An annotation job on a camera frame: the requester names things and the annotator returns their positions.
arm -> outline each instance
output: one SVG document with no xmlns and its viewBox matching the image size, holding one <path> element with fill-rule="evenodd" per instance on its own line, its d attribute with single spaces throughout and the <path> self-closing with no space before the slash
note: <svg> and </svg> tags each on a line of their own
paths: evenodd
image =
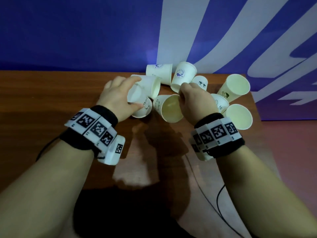
<svg viewBox="0 0 317 238">
<path fill-rule="evenodd" d="M 212 96 L 182 84 L 180 108 L 192 124 L 218 112 Z M 317 221 L 306 206 L 246 146 L 216 159 L 230 198 L 255 236 L 317 237 Z"/>
<path fill-rule="evenodd" d="M 136 81 L 140 81 L 137 76 L 109 81 L 97 104 L 112 111 L 119 122 L 125 120 L 143 107 L 127 102 L 127 93 Z M 92 150 L 59 141 L 0 194 L 0 237 L 58 236 L 92 161 Z"/>
</svg>

black wristband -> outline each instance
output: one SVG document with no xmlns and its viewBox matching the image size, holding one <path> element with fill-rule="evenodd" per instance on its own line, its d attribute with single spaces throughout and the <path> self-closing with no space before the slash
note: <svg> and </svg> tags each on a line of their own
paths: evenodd
<svg viewBox="0 0 317 238">
<path fill-rule="evenodd" d="M 197 124 L 194 126 L 194 128 L 199 128 L 203 126 L 204 124 L 211 123 L 217 119 L 222 119 L 224 116 L 221 113 L 213 113 L 210 114 L 200 121 L 197 122 Z M 231 154 L 232 152 L 236 151 L 241 146 L 245 145 L 245 141 L 243 138 L 237 139 L 235 141 L 228 142 L 226 144 L 216 146 L 214 148 L 208 149 L 207 153 L 208 155 L 216 158 L 226 156 Z"/>
<path fill-rule="evenodd" d="M 113 128 L 117 125 L 118 119 L 115 114 L 104 106 L 96 105 L 90 109 L 104 117 Z M 97 157 L 100 152 L 100 150 L 90 140 L 86 139 L 84 136 L 72 130 L 71 128 L 66 129 L 66 131 L 60 135 L 60 139 L 79 150 L 91 149 L 95 157 Z"/>
</svg>

brown wooden tabletop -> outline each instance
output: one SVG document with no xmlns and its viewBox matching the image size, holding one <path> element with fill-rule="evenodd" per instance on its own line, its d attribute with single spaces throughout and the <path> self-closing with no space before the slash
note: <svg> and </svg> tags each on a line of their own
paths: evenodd
<svg viewBox="0 0 317 238">
<path fill-rule="evenodd" d="M 1 71 L 0 190 L 34 163 L 38 152 L 65 129 L 64 123 L 73 114 L 97 102 L 108 80 L 131 74 Z M 210 93 L 216 93 L 228 76 L 202 75 L 208 79 Z M 161 86 L 160 94 L 173 93 L 169 86 Z M 277 173 L 251 93 L 232 103 L 242 104 L 251 111 L 251 128 L 240 132 L 247 146 Z M 197 159 L 188 143 L 192 129 L 185 119 L 175 124 L 166 123 L 154 109 L 143 119 L 129 118 L 121 122 L 116 130 L 126 142 L 118 165 L 107 166 L 94 161 L 84 189 L 117 186 L 125 190 L 143 190 L 145 199 L 163 202 L 193 236 L 238 237 L 198 188 L 197 184 L 216 205 L 223 181 L 215 160 L 202 162 Z M 219 206 L 228 223 L 249 237 L 226 189 L 221 193 Z"/>
</svg>

pink floor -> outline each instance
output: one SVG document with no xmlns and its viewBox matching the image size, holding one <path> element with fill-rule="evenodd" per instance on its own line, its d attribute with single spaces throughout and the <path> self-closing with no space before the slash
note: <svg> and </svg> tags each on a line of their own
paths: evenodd
<svg viewBox="0 0 317 238">
<path fill-rule="evenodd" d="M 317 217 L 317 120 L 262 123 L 282 180 Z"/>
</svg>

forearm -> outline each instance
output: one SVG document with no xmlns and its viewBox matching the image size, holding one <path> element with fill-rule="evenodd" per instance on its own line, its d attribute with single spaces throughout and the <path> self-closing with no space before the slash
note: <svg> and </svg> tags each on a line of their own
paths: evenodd
<svg viewBox="0 0 317 238">
<path fill-rule="evenodd" d="M 246 146 L 217 164 L 246 227 L 263 237 L 317 237 L 317 222 L 306 206 Z"/>
<path fill-rule="evenodd" d="M 56 237 L 93 161 L 60 141 L 0 195 L 1 237 Z"/>
</svg>

